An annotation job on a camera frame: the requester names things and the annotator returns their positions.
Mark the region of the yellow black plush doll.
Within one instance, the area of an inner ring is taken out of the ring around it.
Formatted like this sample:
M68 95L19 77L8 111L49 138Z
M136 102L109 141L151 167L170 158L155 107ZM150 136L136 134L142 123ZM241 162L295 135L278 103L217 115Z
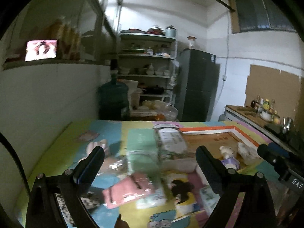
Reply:
M200 211L200 206L193 194L194 185L183 179L174 179L170 190L175 198L176 218Z

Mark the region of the pale plush toy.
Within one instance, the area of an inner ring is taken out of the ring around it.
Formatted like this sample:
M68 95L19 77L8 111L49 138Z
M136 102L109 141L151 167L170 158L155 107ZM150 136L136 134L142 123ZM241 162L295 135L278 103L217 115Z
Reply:
M98 142L90 142L87 145L86 153L89 155L95 147L101 147L104 150L105 157L110 156L110 148L108 146L108 141L106 139L102 139L101 141Z

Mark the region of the pink cloth pouch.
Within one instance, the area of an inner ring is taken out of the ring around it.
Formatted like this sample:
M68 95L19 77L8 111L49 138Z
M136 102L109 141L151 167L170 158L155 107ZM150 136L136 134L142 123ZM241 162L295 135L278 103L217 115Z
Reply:
M105 206L114 209L155 193L149 177L141 172L128 175L123 180L102 191Z

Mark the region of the kitchen counter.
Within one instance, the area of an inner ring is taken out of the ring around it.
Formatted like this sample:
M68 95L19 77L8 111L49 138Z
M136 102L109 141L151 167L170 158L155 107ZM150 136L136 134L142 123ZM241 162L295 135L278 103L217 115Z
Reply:
M225 120L243 122L261 132L272 142L295 154L303 155L303 138L296 132L293 121L283 132L281 125L264 120L253 108L236 105L225 106Z

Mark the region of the white fluffy plush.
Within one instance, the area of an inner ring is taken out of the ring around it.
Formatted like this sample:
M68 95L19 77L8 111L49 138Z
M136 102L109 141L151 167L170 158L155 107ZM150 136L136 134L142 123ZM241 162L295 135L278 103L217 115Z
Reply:
M238 142L237 150L238 154L242 157L245 165L251 165L260 160L257 149L249 147L242 142Z

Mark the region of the small green-white tissue packet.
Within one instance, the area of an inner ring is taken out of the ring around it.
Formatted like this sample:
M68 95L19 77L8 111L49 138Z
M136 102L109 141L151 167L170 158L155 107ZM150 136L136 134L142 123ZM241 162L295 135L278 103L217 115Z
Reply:
M203 208L207 215L210 216L219 202L220 195L213 192L212 188L207 185L199 190Z

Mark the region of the white bowl on counter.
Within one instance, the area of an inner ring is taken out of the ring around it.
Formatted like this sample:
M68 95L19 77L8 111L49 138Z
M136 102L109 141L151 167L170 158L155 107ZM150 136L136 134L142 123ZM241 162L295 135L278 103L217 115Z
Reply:
M263 111L260 113L260 117L261 117L263 120L268 121L268 122L273 121L272 114L270 114L267 110L263 110Z

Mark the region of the beige teddy bear purple dress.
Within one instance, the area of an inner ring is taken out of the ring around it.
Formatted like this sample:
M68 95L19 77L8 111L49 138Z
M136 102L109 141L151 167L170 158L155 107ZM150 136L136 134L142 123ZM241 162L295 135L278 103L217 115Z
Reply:
M236 159L235 151L227 146L220 146L219 150L223 157L221 162L227 169L232 168L236 171L240 169L240 162Z

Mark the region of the cardboard box orange rim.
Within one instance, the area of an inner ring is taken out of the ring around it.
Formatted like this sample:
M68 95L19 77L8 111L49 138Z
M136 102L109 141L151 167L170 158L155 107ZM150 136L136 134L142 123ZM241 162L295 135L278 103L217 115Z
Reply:
M178 160L160 160L162 170L176 170L184 173L194 172L197 166L195 152L199 146L205 146L214 158L222 160L220 146L230 147L238 153L238 142L242 142L249 147L257 149L259 143L249 137L246 133L236 126L215 126L180 128L182 136L188 145L191 156Z

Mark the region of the colourful cartoon play mat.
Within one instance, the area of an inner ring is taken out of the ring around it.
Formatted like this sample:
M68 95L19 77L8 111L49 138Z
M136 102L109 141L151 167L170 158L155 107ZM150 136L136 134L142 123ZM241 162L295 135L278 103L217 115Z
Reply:
M110 143L111 153L114 155L125 155L128 145L127 134L131 129L152 129L154 125L168 123L180 128L200 128L200 127L227 127L235 126L247 134L251 139L262 143L270 143L264 135L241 122L232 121L207 121L207 122L150 122L150 121L105 121L105 120L85 120L71 123L62 132L55 142L40 157L31 176L28 178L28 184L32 188L37 174L43 172L46 176L56 176L68 168L74 169L77 162L85 157L86 146L88 142L81 142L78 137L87 132L93 131L99 134L96 140L107 139ZM265 174L267 180L270 180L269 189L272 194L276 215L282 205L284 196L284 187L278 182L278 174L271 169L271 165L263 162L257 166L248 166L241 170L243 174L253 174L261 171ZM106 188L118 181L114 176L96 177L92 187ZM16 207L15 216L23 227L26 224L26 213L28 206L27 194L22 191ZM107 210L105 206L100 206L93 210L92 217L99 227L113 227L114 221L121 213L130 227L203 227L208 215L200 213L185 217L181 220L173 221L175 213L173 201L167 201L166 204L159 207L148 209L136 209L135 203L126 204L122 207Z

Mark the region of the floral tissue pack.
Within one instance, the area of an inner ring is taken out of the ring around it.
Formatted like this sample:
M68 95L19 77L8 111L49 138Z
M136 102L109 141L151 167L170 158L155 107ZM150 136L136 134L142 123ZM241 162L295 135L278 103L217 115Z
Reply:
M185 142L180 128L169 123L161 123L153 126L158 145L160 160L178 160L188 158L191 153Z

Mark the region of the green tissue pack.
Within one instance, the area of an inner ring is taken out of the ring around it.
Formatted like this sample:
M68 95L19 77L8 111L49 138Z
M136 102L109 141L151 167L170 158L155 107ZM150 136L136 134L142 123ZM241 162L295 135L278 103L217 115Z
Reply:
M159 171L158 145L153 129L131 129L127 135L126 157L130 173L149 176Z

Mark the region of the dark green refrigerator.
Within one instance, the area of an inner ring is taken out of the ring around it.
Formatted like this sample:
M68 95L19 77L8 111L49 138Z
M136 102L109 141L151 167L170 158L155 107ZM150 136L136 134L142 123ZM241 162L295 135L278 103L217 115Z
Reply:
M179 55L175 108L179 121L209 121L219 81L216 56L196 49Z

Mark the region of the green water jug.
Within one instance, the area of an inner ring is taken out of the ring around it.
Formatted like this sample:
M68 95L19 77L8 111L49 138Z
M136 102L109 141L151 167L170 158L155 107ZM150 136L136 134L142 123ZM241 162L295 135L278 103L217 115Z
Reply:
M129 111L129 88L117 80L118 71L118 60L111 59L111 80L98 88L99 120L123 120Z

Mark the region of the plastic bag of goods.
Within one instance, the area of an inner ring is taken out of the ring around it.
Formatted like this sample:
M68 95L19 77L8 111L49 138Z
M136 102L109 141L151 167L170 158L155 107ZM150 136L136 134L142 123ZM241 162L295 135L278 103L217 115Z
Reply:
M178 110L170 102L144 100L142 105L156 111L158 115L163 115L167 121L175 121L178 116Z

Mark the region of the dark window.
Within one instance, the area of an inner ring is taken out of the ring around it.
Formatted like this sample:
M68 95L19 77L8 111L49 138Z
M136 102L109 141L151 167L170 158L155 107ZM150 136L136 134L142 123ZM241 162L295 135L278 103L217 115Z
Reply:
M292 23L271 0L229 0L232 32L295 32Z

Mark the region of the glowing phone screen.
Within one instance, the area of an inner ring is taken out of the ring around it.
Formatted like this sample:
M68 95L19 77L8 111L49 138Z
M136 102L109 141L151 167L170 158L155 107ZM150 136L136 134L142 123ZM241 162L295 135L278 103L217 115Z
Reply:
M31 40L26 44L25 61L55 59L58 40Z

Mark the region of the glass jar on fridge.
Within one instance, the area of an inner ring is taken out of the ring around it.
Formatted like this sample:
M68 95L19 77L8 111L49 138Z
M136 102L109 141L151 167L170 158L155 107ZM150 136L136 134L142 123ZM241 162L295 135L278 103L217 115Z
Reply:
M193 49L195 47L196 37L188 36L189 49Z

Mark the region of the metal storage shelf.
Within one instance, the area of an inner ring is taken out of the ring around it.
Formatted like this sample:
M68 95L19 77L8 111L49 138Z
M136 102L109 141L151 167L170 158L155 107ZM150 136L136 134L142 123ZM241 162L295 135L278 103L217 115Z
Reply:
M130 118L167 121L142 103L161 100L174 106L177 39L130 29L120 32L120 42L118 78L136 83L130 94Z

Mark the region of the blue pot on shelf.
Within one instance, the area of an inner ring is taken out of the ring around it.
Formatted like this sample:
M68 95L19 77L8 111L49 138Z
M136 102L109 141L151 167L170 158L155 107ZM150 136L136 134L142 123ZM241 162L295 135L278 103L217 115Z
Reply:
M165 36L170 38L176 38L176 28L172 25L167 26L165 29Z

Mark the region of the red pot on shelf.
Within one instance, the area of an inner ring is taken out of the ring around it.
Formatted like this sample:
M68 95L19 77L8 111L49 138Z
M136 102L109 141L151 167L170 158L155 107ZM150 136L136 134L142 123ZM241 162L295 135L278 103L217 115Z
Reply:
M148 29L148 31L146 31L146 33L152 34L152 35L161 35L161 36L165 35L165 33L163 32L163 29L161 27L159 27L158 25L152 26L151 28Z

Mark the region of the brown cardboard wall panel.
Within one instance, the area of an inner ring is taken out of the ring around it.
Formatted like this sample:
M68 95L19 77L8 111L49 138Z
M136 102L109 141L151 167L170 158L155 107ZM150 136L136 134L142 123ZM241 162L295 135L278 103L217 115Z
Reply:
M274 100L279 116L292 118L296 129L303 129L303 75L251 65L245 94L246 105L258 96Z

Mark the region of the glass cabinet window frame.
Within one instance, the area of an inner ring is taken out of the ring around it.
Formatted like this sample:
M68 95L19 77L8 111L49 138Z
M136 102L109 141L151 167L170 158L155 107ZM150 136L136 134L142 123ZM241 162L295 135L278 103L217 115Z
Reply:
M9 25L1 69L52 64L102 65L116 52L109 0L31 0ZM58 40L57 57L25 61L31 40Z

